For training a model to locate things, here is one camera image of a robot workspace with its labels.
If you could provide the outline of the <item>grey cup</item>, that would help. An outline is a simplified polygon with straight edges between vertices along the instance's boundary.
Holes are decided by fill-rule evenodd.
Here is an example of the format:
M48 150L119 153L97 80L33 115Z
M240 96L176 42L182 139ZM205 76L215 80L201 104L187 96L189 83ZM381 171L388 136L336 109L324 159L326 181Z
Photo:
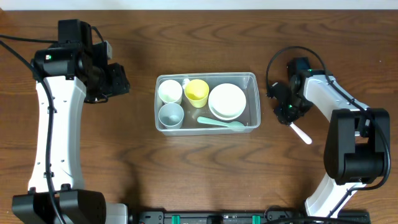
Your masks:
M184 110L176 103L167 103L159 110L159 121L167 129L180 129L184 120Z

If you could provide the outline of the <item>mint green plastic spoon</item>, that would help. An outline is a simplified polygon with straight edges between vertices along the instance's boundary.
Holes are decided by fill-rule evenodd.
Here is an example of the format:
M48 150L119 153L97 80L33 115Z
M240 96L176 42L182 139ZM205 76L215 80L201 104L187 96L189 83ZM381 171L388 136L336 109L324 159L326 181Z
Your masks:
M202 117L202 116L199 116L197 118L197 122L201 123L201 124L223 126L223 127L227 127L227 128L242 128L242 127L244 127L243 123L240 123L239 121L232 121L230 123L226 123L226 122L222 122L222 121L218 121L215 119L206 118L206 117Z

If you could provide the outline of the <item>white bowl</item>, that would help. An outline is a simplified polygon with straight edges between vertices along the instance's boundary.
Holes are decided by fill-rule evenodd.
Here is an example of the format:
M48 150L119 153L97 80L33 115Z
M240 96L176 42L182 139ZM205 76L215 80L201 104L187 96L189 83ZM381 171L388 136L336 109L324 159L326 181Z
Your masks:
M210 91L208 106L218 119L225 121L236 119L246 107L246 95L240 87L223 83Z

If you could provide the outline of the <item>white cup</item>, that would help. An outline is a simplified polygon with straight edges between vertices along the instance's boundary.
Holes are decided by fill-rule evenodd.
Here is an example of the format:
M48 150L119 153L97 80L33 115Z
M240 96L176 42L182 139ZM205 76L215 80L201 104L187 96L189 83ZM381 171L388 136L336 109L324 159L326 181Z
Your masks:
M175 80L166 80L162 82L158 88L158 96L165 103L176 103L178 105L182 102L183 88L179 82Z

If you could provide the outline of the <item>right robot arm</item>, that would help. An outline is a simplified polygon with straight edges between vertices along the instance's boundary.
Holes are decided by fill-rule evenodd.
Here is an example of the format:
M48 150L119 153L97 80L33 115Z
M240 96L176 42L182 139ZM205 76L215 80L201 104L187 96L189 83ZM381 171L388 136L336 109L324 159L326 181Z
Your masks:
M292 126L316 106L330 123L323 153L326 174L305 200L305 214L336 218L356 192L385 184L391 170L389 113L356 101L325 70L291 70L289 80L289 85L267 85L268 97L278 101L279 122Z

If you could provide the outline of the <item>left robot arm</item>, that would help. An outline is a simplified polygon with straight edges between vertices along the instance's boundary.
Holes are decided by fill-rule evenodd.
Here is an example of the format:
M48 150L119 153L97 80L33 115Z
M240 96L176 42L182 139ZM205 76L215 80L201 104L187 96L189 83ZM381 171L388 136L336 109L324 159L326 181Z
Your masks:
M12 199L24 223L127 223L128 208L85 189L80 162L83 105L105 103L129 91L124 69L110 63L111 47L52 47L31 61L39 99L39 132L25 195Z

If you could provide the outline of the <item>yellow cup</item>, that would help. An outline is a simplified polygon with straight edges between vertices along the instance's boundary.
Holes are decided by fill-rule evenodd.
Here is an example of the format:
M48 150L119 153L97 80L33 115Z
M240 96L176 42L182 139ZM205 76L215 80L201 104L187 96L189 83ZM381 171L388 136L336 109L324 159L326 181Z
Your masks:
M184 88L185 96L195 108L202 108L207 104L209 93L207 82L200 79L190 80Z

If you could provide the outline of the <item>pink plastic fork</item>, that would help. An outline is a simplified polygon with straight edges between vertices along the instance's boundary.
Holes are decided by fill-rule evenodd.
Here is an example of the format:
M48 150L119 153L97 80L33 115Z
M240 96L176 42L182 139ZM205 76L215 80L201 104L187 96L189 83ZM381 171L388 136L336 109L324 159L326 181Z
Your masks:
M310 136L308 136L305 132L303 132L298 126L296 126L294 123L290 124L290 128L292 128L297 136L305 143L305 144L311 144L312 139Z

